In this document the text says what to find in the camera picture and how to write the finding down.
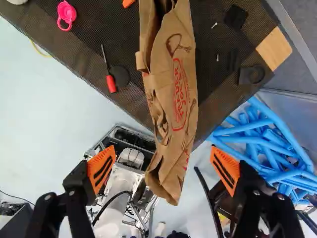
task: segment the mesh surface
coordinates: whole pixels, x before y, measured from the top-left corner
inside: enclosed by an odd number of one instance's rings
[[[1,0],[0,14],[77,76],[152,129],[143,82],[135,65],[135,52],[139,50],[137,2],[124,9],[120,0],[69,0],[78,14],[70,32],[57,27],[59,2],[29,0],[16,6]],[[199,118],[194,145],[197,147],[217,124],[270,80],[271,71],[255,47],[277,23],[259,0],[192,0],[190,3],[197,47]],[[249,14],[241,31],[234,31],[223,23],[225,12],[232,4]],[[215,22],[219,24],[211,29]],[[131,76],[128,87],[115,94],[109,94],[105,84],[101,43],[108,64],[124,66]],[[264,67],[266,76],[260,84],[237,86],[238,72],[227,72],[226,55],[236,48],[242,65]],[[219,54],[219,62],[216,62],[216,54]]]

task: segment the pink plastic lid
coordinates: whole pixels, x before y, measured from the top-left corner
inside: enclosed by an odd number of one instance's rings
[[[62,31],[69,31],[72,27],[72,22],[77,17],[76,9],[70,5],[67,1],[62,1],[57,6],[57,13],[58,13],[58,19],[57,19],[57,25]],[[64,20],[66,23],[68,23],[68,27],[62,28],[60,25],[60,20]]]

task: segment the red screwdriver handle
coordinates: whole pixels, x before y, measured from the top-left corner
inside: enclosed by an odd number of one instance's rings
[[[107,75],[106,76],[106,82],[107,82],[107,86],[108,86],[109,92],[110,93],[115,93],[117,91],[117,89],[115,87],[114,78],[111,75]]]

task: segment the screwdriver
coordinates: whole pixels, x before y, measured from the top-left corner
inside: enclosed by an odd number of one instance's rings
[[[109,90],[110,93],[115,93],[117,91],[117,89],[115,87],[114,78],[109,73],[108,64],[107,64],[107,60],[106,60],[106,55],[105,55],[104,45],[103,44],[101,44],[101,50],[103,52],[104,60],[105,60],[105,63],[106,63],[106,82],[107,82],[108,90]]]

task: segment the brown paper bag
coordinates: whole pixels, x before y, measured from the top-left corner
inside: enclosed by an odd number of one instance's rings
[[[142,71],[157,150],[145,174],[154,194],[177,205],[195,138],[198,98],[188,0],[140,0]]]

